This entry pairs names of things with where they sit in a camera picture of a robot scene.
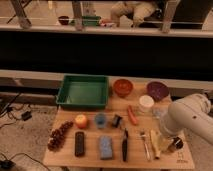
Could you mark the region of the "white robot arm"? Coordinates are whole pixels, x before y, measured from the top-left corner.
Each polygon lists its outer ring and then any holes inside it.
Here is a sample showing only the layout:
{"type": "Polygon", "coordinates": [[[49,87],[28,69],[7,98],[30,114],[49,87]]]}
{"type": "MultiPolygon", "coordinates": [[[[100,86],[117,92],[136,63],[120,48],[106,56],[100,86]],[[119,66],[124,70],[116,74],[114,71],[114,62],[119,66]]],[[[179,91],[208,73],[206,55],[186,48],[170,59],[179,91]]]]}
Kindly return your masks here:
{"type": "Polygon", "coordinates": [[[183,129],[189,129],[213,145],[213,118],[209,116],[210,110],[210,100],[198,93],[171,102],[167,112],[159,119],[161,135],[172,139],[183,129]]]}

